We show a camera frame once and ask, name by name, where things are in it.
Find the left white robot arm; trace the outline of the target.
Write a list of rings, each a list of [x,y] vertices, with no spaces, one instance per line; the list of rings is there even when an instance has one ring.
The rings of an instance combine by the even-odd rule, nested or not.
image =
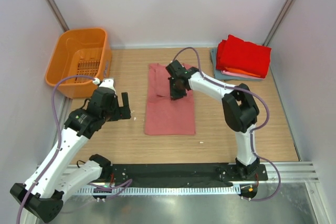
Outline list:
[[[111,177],[111,162],[99,154],[90,156],[70,175],[62,175],[79,150],[106,122],[130,119],[128,93],[123,92],[121,98],[123,105],[119,105],[112,88],[98,87],[82,107],[69,114],[58,142],[39,168],[24,183],[15,183],[10,189],[21,209],[49,223],[82,186],[95,180],[106,182]]]

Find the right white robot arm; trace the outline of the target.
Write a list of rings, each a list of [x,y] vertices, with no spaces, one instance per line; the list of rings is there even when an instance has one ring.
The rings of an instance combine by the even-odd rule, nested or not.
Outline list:
[[[251,130],[256,126],[259,108],[249,87],[220,82],[195,67],[186,69],[177,60],[165,68],[169,73],[172,100],[181,99],[192,90],[222,103],[225,122],[235,132],[237,175],[243,180],[253,177],[260,159],[255,154],[255,134]]]

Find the grey folded t shirt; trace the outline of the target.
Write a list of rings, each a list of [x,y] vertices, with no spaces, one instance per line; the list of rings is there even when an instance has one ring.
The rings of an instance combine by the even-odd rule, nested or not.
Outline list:
[[[244,78],[236,78],[230,77],[225,74],[222,74],[220,70],[216,69],[216,55],[217,55],[217,48],[212,48],[210,50],[210,58],[213,64],[213,74],[214,78],[220,81],[230,81],[230,80],[241,80],[241,81],[261,81],[261,80],[252,80],[252,79],[244,79]]]

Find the light pink folded t shirt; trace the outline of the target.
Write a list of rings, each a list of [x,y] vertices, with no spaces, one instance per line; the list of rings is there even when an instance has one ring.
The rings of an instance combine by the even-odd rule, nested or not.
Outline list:
[[[250,76],[250,75],[247,75],[247,74],[243,74],[243,73],[234,73],[234,72],[229,72],[229,71],[221,71],[222,74],[225,74],[227,76],[230,76],[230,77],[236,77],[236,78],[244,78],[244,79],[252,79],[252,80],[263,80],[263,78],[260,78],[260,77],[255,77],[255,76]]]

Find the orange plastic basket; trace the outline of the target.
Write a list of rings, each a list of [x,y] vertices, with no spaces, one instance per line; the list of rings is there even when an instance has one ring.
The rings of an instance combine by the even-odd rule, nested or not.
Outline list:
[[[91,79],[107,78],[111,59],[108,33],[103,28],[68,30],[56,43],[45,81],[67,98],[88,98],[97,88]]]

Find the orange folded t shirt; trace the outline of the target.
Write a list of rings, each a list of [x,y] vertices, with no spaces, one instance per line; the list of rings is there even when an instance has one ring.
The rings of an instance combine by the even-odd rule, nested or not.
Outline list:
[[[225,70],[226,70],[226,71],[229,71],[229,72],[243,73],[243,74],[247,74],[247,75],[250,75],[250,76],[255,76],[255,77],[260,77],[260,78],[262,78],[261,76],[259,76],[259,75],[257,75],[257,74],[250,73],[250,72],[247,72],[247,71],[244,71],[244,70],[240,70],[240,69],[236,69],[236,68],[226,68]]]

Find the red folded t shirt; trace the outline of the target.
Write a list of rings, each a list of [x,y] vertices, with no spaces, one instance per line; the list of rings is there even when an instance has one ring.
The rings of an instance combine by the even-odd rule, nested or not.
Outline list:
[[[266,78],[271,48],[228,35],[217,46],[216,69],[236,68]]]

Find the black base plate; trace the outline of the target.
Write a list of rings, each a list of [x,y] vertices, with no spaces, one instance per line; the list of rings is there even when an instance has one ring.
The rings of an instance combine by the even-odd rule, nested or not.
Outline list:
[[[235,163],[114,164],[110,170],[115,183],[132,179],[135,187],[268,180],[264,164],[248,170]]]

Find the aluminium frame rail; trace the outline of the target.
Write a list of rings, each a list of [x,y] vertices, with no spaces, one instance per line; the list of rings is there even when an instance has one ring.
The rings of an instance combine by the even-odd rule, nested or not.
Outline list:
[[[211,188],[211,187],[231,187],[234,184],[257,184],[257,183],[275,183],[277,181],[294,182],[297,180],[316,180],[317,174],[314,170],[312,164],[307,162],[280,162],[274,163],[273,165],[268,163],[261,163],[266,167],[266,172],[268,175],[268,180],[260,182],[258,180],[254,182],[249,181],[237,181],[237,182],[220,182],[220,183],[191,183],[190,185],[168,186],[162,185],[155,187],[139,187],[139,188]],[[131,186],[133,185],[132,179],[127,179],[124,182],[118,184],[114,182],[114,175],[111,173],[110,166],[101,167],[99,164],[94,162],[87,162],[81,165],[79,168],[75,167],[71,174],[64,176],[63,170],[59,170],[56,174],[50,175],[45,173],[42,178],[33,178],[33,182],[37,183],[36,189],[46,192],[47,190],[58,190],[64,191],[70,187],[83,187],[83,186],[93,186],[99,187],[101,190],[108,190],[115,186],[123,185],[128,180],[131,180]]]

